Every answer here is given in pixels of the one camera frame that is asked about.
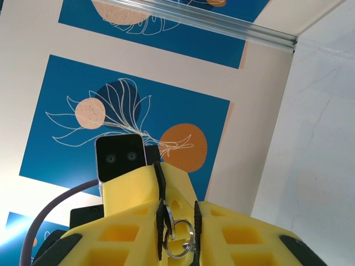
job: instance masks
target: peach circle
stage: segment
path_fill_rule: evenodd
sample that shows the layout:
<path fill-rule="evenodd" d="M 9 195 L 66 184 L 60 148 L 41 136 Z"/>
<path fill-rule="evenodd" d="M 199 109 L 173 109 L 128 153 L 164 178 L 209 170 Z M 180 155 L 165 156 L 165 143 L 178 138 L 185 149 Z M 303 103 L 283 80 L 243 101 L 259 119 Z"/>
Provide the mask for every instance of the peach circle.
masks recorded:
<path fill-rule="evenodd" d="M 187 173 L 200 169 L 207 156 L 207 140 L 205 134 L 193 124 L 179 124 L 169 128 L 161 137 L 162 142 L 177 142 L 191 134 L 188 144 L 194 147 L 171 150 L 163 155 L 165 162 L 184 170 Z"/>
<path fill-rule="evenodd" d="M 214 7 L 223 7 L 226 5 L 227 0 L 207 0 L 207 2 Z"/>
<path fill-rule="evenodd" d="M 116 25 L 133 25 L 149 18 L 149 14 L 117 7 L 112 4 L 98 1 L 93 1 L 93 4 L 104 20 Z"/>
<path fill-rule="evenodd" d="M 75 108 L 75 117 L 85 129 L 98 129 L 105 121 L 105 106 L 96 98 L 86 98 Z"/>

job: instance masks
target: black cable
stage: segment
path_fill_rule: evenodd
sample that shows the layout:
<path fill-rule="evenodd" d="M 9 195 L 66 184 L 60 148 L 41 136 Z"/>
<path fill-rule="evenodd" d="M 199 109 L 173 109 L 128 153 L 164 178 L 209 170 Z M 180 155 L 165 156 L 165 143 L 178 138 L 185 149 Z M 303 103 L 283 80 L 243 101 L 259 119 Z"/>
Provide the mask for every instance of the black cable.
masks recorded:
<path fill-rule="evenodd" d="M 64 192 L 59 195 L 57 198 L 52 200 L 47 206 L 41 210 L 41 212 L 37 215 L 37 217 L 33 220 L 31 224 L 26 238 L 24 239 L 21 256 L 20 256 L 20 264 L 19 266 L 30 266 L 31 265 L 31 255 L 32 255 L 32 247 L 34 239 L 36 238 L 37 232 L 39 230 L 40 225 L 43 223 L 46 216 L 61 202 L 71 197 L 72 195 L 77 194 L 80 191 L 86 190 L 93 186 L 97 186 L 99 181 L 97 179 L 91 180 L 89 182 L 83 183 L 77 187 L 73 187 L 72 189 Z"/>

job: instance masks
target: blue poster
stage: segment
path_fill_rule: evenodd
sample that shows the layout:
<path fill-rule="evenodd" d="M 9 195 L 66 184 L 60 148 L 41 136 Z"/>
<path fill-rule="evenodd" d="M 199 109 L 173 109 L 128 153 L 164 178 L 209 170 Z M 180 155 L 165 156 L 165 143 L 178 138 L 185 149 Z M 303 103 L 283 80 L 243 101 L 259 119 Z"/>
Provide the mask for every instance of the blue poster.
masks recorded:
<path fill-rule="evenodd" d="M 179 1 L 253 22 L 269 0 Z M 64 0 L 59 23 L 232 68 L 239 68 L 245 46 L 244 40 L 92 0 Z"/>
<path fill-rule="evenodd" d="M 32 222 L 33 218 L 12 212 L 9 213 L 5 234 L 0 236 L 1 266 L 19 265 L 23 241 Z M 32 259 L 36 256 L 44 240 L 57 229 L 67 231 L 69 228 L 55 223 L 43 222 L 33 243 Z"/>
<path fill-rule="evenodd" d="M 97 177 L 96 138 L 135 133 L 204 200 L 229 103 L 51 55 L 20 175 L 72 188 Z"/>

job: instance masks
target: purple cable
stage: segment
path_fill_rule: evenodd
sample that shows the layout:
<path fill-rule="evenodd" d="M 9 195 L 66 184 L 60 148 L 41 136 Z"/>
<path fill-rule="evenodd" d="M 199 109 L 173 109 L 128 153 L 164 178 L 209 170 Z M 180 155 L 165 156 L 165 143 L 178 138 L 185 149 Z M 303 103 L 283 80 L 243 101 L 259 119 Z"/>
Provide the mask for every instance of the purple cable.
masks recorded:
<path fill-rule="evenodd" d="M 47 206 L 41 210 L 41 212 L 37 215 L 37 217 L 33 220 L 31 224 L 26 238 L 24 239 L 21 256 L 20 256 L 20 264 L 19 266 L 30 266 L 31 265 L 31 255 L 32 255 L 32 247 L 34 239 L 36 238 L 37 232 L 39 230 L 40 225 L 43 223 L 46 216 L 61 202 L 71 197 L 72 195 L 77 194 L 80 191 L 86 190 L 93 186 L 98 185 L 99 181 L 97 179 L 91 180 L 89 182 L 83 183 L 77 187 L 73 187 L 72 189 L 64 192 L 59 195 L 57 198 L 52 200 Z"/>

